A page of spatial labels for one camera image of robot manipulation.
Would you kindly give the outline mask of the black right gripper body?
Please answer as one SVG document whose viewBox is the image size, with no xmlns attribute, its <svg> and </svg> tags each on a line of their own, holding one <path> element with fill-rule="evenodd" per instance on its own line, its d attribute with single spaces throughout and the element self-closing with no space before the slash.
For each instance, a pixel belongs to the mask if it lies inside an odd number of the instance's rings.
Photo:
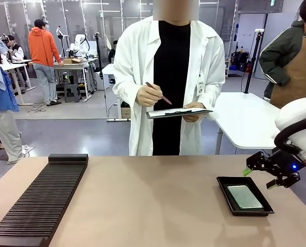
<svg viewBox="0 0 306 247">
<path fill-rule="evenodd" d="M 304 168 L 304 164 L 291 154 L 278 150 L 268 158 L 268 173 L 274 176 L 289 177 Z"/>
</svg>

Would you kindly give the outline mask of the person's left hand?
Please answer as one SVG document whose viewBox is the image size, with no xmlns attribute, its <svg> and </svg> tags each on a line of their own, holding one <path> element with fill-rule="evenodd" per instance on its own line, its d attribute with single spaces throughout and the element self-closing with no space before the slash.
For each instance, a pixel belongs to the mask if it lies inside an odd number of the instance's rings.
<svg viewBox="0 0 306 247">
<path fill-rule="evenodd" d="M 200 103 L 200 102 L 191 102 L 187 105 L 185 105 L 183 107 L 184 109 L 188 109 L 188 108 L 202 108 L 202 109 L 205 109 L 206 107 Z M 184 115 L 182 118 L 186 121 L 186 122 L 196 122 L 200 119 L 201 117 L 201 114 L 197 114 L 197 115 Z"/>
</svg>

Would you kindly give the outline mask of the person's right hand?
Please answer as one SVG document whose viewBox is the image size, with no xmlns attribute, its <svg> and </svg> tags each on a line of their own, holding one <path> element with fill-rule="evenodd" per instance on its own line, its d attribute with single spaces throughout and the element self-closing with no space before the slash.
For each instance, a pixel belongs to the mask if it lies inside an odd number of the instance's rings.
<svg viewBox="0 0 306 247">
<path fill-rule="evenodd" d="M 152 84 L 152 87 L 143 85 L 137 92 L 136 102 L 144 107 L 153 107 L 163 94 L 159 86 Z"/>
</svg>

